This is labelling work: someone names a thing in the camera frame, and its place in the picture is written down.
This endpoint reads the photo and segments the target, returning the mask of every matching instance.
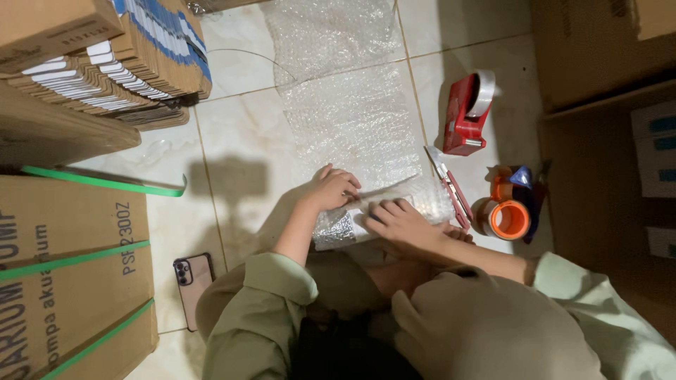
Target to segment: person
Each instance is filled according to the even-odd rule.
[[[364,220],[399,261],[362,268],[340,252],[308,254],[318,214],[359,188],[354,175],[324,167],[272,251],[204,292],[203,379],[339,379],[355,362],[350,378],[676,379],[674,349],[606,276],[553,253],[529,261],[478,247],[448,223],[430,225],[406,200],[371,204]],[[322,354],[325,340],[304,343],[326,331],[309,320],[327,311],[339,320],[331,326],[349,331],[329,341],[347,342],[347,356]],[[350,320],[366,324],[345,328]],[[380,343],[353,339],[357,330]]]

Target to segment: blue stripe on box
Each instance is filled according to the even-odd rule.
[[[652,141],[655,145],[655,150],[671,150],[676,149],[676,136],[663,137]]]
[[[676,169],[661,169],[660,182],[676,182]]]
[[[661,118],[650,122],[650,132],[659,133],[666,130],[676,129],[676,116],[669,116],[668,118]]]

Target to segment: orange tape core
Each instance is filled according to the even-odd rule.
[[[526,207],[517,201],[500,202],[491,213],[491,226],[502,239],[522,237],[528,231],[529,223]]]

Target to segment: tile floor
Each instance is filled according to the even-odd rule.
[[[541,113],[528,0],[398,0],[402,48],[390,56],[402,73],[416,144],[439,145],[450,85],[475,68],[495,71],[502,94],[484,128],[487,147],[445,162],[473,204],[489,195],[488,168],[537,168]],[[172,272],[176,258],[210,252],[217,275],[269,247],[305,182],[274,88],[274,49],[258,5],[202,21],[214,89],[187,125],[142,134],[141,146],[77,167],[181,184],[181,198],[148,195],[160,346],[129,379],[198,379],[204,346],[186,323]],[[552,249],[547,210],[531,245],[475,233],[479,245],[525,256]]]

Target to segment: orange tape roll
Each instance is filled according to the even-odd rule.
[[[526,235],[531,226],[528,210],[514,200],[489,200],[481,211],[481,225],[486,235],[503,240],[516,240]]]

